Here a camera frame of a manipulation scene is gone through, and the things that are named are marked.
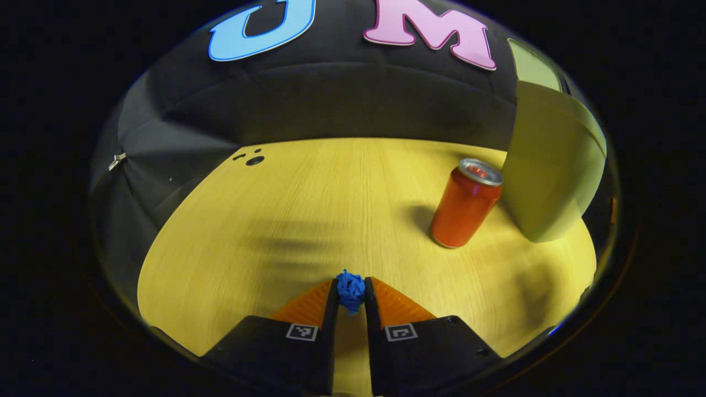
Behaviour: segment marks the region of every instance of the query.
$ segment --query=pink letter m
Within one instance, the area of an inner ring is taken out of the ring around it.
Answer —
[[[440,49],[454,33],[458,42],[451,53],[458,58],[494,71],[497,66],[490,56],[485,35],[487,26],[456,10],[437,16],[418,0],[377,0],[378,22],[365,31],[368,40],[387,45],[413,45],[414,36],[405,30],[405,17],[432,49]]]

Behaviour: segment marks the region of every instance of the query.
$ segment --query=yellow wooden surface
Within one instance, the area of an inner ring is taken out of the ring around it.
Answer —
[[[375,276],[436,316],[456,314],[507,356],[578,303],[596,268],[583,223],[525,239],[502,200],[469,244],[438,246],[431,217],[450,171],[505,152],[456,143],[332,138],[241,148],[177,208],[138,284],[144,319],[197,355],[246,315],[270,316],[344,268]],[[265,160],[247,166],[263,155]],[[364,312],[340,308],[334,391],[371,394]]]

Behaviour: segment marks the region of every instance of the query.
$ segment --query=soda can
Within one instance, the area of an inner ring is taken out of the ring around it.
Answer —
[[[451,171],[431,235],[447,248],[464,246],[500,199],[503,176],[488,163],[465,158]]]

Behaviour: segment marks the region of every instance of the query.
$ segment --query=pull tab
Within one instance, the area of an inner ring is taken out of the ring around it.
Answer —
[[[122,160],[125,160],[127,157],[128,157],[127,153],[121,153],[119,155],[113,156],[113,162],[111,162],[110,165],[108,166],[108,172],[112,171],[113,168],[117,167],[117,165],[120,164],[120,162]]]

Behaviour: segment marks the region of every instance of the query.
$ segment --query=letter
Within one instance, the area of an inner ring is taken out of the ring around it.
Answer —
[[[282,24],[267,33],[245,36],[248,18],[262,6],[254,6],[214,26],[208,56],[214,61],[235,61],[279,47],[304,33],[313,22],[316,0],[287,2]]]
[[[407,18],[432,49],[440,49],[454,33],[458,42],[451,52],[458,58],[483,69],[497,69],[491,58],[483,23],[456,10],[437,16],[418,0],[377,0],[378,19],[363,36],[371,42],[387,45],[413,45],[414,36],[405,30]]]

